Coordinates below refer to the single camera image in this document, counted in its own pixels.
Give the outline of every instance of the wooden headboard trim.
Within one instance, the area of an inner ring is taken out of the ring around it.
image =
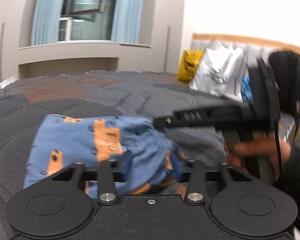
[[[197,34],[194,33],[192,36],[193,40],[203,40],[209,41],[211,39],[217,39],[219,41],[231,41],[237,43],[248,43],[263,47],[269,47],[273,49],[288,49],[300,54],[300,47],[292,44],[287,44],[280,41],[271,41],[262,38],[255,38],[255,37],[245,37],[245,36],[238,36],[238,35],[228,35],[228,34]]]

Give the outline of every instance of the black sleeve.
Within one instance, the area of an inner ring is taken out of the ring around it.
[[[294,146],[291,148],[291,157],[284,167],[283,175],[277,181],[277,187],[297,203],[298,217],[295,226],[300,231],[300,150]]]

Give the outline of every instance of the window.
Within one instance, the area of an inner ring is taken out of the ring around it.
[[[116,0],[64,0],[59,40],[110,40]]]

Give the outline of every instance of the mattress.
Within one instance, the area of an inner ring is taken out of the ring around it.
[[[0,240],[13,235],[5,219],[5,202],[23,187],[32,142],[47,114],[151,119],[174,110],[223,104],[225,100],[189,90],[187,84],[166,73],[62,74],[18,80],[0,90]],[[284,116],[282,136],[291,121],[290,116]],[[180,128],[166,133],[187,158],[202,160],[206,165],[225,160],[223,138],[214,129]],[[185,191],[180,185],[172,189],[173,193]]]

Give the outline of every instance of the metal screw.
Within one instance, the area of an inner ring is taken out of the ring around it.
[[[199,201],[203,199],[203,195],[200,193],[190,193],[188,195],[188,199],[192,200],[192,201]]]
[[[156,201],[154,200],[154,199],[148,199],[148,204],[155,204],[156,203]]]
[[[113,195],[112,193],[103,193],[100,195],[99,197],[102,201],[113,201],[115,199],[115,195]]]

